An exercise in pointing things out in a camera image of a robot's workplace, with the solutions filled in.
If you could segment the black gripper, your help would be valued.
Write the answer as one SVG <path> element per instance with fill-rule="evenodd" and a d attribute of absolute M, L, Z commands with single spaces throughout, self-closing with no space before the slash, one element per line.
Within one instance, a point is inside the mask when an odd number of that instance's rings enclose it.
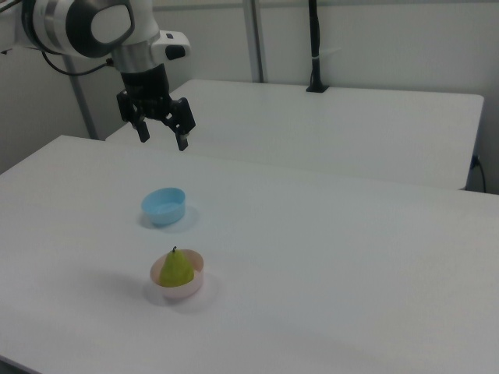
<path fill-rule="evenodd" d="M 189 102 L 182 97 L 173 100 L 164 64 L 144 72 L 121 73 L 125 89 L 116 95 L 124 122 L 136 130 L 141 143 L 150 138 L 144 118 L 163 120 L 175 134 L 180 151 L 188 147 L 188 136 L 196 126 Z"/>

